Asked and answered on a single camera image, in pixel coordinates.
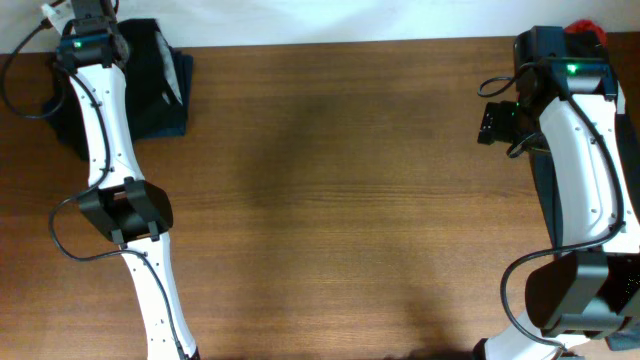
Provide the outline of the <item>dark green shorts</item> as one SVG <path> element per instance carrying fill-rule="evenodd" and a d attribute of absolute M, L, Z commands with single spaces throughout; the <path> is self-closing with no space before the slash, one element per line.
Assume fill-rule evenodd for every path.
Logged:
<path fill-rule="evenodd" d="M 174 53 L 157 21 L 130 19 L 118 28 L 129 46 L 124 73 L 131 139 L 183 136 L 187 116 Z"/>

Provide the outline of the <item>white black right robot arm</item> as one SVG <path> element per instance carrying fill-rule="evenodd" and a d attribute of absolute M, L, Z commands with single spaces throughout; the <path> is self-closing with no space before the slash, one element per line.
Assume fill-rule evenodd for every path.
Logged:
<path fill-rule="evenodd" d="M 527 154 L 551 246 L 525 309 L 476 359 L 570 359 L 576 346 L 639 344 L 639 142 L 602 38 L 535 26 L 513 44 L 515 101 L 480 87 L 480 143 Z"/>

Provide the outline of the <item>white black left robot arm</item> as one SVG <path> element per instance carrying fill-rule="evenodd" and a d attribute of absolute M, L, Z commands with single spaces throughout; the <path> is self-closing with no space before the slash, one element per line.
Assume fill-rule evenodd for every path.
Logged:
<path fill-rule="evenodd" d="M 124 260 L 138 299 L 150 359 L 197 359 L 171 265 L 173 213 L 164 190 L 146 181 L 126 115 L 126 42 L 110 1 L 73 1 L 56 50 L 80 105 L 89 155 L 87 189 L 70 196 Z"/>

